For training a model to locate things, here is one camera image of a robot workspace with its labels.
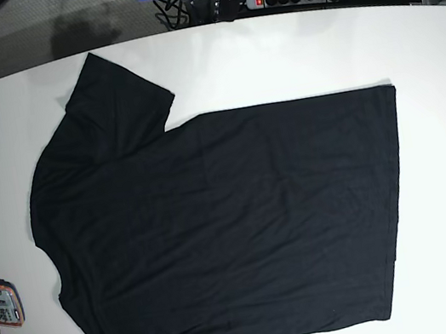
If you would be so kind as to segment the black T-shirt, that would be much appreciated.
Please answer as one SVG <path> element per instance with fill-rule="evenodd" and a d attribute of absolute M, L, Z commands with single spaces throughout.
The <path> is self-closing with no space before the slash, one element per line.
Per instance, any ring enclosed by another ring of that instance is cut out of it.
<path fill-rule="evenodd" d="M 197 115 L 88 55 L 30 221 L 84 334 L 313 334 L 390 319 L 391 85 Z"/>

